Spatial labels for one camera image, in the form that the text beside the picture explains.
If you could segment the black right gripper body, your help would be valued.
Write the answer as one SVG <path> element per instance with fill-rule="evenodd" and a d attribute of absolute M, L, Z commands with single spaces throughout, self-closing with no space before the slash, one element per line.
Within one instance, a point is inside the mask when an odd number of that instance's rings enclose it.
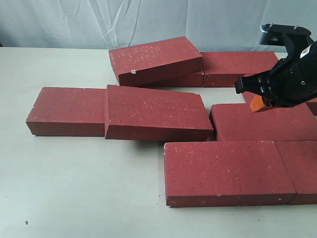
<path fill-rule="evenodd" d="M 251 92 L 276 104 L 292 108 L 317 97 L 317 43 L 302 51 L 299 58 L 280 59 L 271 70 L 236 80 L 237 94 Z"/>

